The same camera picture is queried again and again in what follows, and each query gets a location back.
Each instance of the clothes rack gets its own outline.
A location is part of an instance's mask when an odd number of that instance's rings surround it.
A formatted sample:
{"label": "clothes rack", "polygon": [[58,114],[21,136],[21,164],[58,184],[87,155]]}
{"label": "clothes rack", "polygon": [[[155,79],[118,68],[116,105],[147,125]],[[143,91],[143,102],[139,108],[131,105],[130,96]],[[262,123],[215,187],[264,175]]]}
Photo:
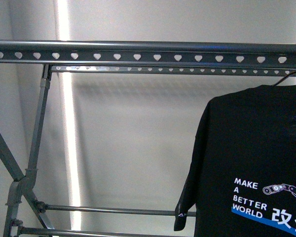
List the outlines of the clothes rack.
{"label": "clothes rack", "polygon": [[[0,159],[13,178],[3,237],[47,236],[133,237],[135,234],[55,230],[47,210],[174,216],[174,211],[72,207],[38,201],[33,192],[37,160],[52,73],[132,73],[282,77],[296,70],[296,45],[147,42],[147,41],[7,41],[0,40],[0,63],[43,64],[29,165],[24,175],[0,134]],[[17,219],[24,196],[43,229],[26,228]]]}

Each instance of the horizontal rod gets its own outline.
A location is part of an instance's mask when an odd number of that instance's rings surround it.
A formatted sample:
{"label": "horizontal rod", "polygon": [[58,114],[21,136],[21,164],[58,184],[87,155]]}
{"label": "horizontal rod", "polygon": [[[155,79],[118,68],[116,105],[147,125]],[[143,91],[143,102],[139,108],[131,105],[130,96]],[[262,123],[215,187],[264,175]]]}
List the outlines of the horizontal rod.
{"label": "horizontal rod", "polygon": [[103,232],[91,232],[91,231],[49,230],[49,229],[26,228],[26,227],[21,228],[20,234],[65,236],[65,237],[167,237],[167,236],[155,236],[155,235],[103,233]]}
{"label": "horizontal rod", "polygon": [[[89,206],[63,206],[63,205],[49,205],[49,204],[46,204],[46,210],[85,211],[85,212],[119,213],[119,214],[135,214],[135,215],[154,215],[154,216],[175,216],[174,211],[121,209],[121,208],[105,208],[105,207],[89,207]],[[189,212],[188,216],[195,217],[196,213]]]}
{"label": "horizontal rod", "polygon": [[161,42],[161,41],[52,41],[0,40],[0,50],[119,50],[173,52],[296,53],[295,44]]}

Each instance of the metal bolt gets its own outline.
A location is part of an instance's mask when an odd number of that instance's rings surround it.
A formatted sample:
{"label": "metal bolt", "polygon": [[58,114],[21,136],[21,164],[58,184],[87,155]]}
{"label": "metal bolt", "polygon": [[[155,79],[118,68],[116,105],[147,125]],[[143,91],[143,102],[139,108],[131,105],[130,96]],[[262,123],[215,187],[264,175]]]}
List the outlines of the metal bolt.
{"label": "metal bolt", "polygon": [[21,226],[21,225],[23,225],[23,221],[21,220],[14,220],[12,222],[12,226]]}

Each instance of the horizontal metal rail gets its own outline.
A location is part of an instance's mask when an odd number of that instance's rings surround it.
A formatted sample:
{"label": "horizontal metal rail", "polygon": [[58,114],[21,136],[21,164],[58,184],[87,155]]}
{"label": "horizontal metal rail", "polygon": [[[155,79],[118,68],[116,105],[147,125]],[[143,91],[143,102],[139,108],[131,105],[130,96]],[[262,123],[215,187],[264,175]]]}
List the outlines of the horizontal metal rail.
{"label": "horizontal metal rail", "polygon": [[[46,210],[60,210],[60,211],[85,211],[85,212],[135,214],[135,215],[175,216],[174,211],[163,211],[163,210],[122,209],[122,208],[89,207],[89,206],[63,206],[63,205],[49,205],[49,204],[46,204],[45,208]],[[188,216],[195,217],[196,213],[189,212]]]}
{"label": "horizontal metal rail", "polygon": [[110,50],[296,54],[295,44],[168,42],[168,41],[59,41],[0,40],[0,50]]}
{"label": "horizontal metal rail", "polygon": [[70,231],[70,230],[49,230],[38,228],[21,227],[19,234],[43,235],[43,236],[65,236],[65,237],[168,237],[156,235],[124,234],[124,233],[103,233],[91,231]]}
{"label": "horizontal metal rail", "polygon": [[0,63],[50,64],[53,72],[285,76],[296,70],[296,45],[0,40]]}

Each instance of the t-shirt sleeve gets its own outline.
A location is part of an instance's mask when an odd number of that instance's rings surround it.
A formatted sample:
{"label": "t-shirt sleeve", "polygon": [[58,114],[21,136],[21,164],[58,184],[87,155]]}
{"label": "t-shirt sleeve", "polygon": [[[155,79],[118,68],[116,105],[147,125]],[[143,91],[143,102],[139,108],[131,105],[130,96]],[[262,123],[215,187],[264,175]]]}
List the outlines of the t-shirt sleeve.
{"label": "t-shirt sleeve", "polygon": [[198,182],[206,150],[209,126],[210,103],[207,104],[199,123],[195,136],[190,170],[183,187],[179,202],[175,209],[174,231],[181,231],[185,227],[187,211],[195,204],[197,198]]}

